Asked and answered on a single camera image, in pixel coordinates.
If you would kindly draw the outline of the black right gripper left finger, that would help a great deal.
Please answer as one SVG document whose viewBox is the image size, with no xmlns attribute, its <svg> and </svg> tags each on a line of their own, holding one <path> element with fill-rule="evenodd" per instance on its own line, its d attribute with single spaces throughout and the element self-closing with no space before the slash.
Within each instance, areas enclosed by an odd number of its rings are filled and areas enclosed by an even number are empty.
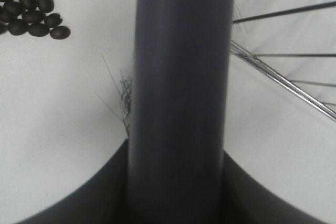
<svg viewBox="0 0 336 224">
<path fill-rule="evenodd" d="M 87 182 L 57 203 L 19 223 L 121 223 L 129 140 Z"/>
</svg>

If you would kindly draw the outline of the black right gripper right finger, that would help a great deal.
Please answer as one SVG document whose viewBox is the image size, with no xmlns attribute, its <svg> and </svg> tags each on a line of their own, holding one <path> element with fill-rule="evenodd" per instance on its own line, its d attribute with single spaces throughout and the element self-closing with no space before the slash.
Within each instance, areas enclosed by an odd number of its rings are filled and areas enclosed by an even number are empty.
<svg viewBox="0 0 336 224">
<path fill-rule="evenodd" d="M 323 223 L 287 203 L 224 153 L 220 223 Z"/>
</svg>

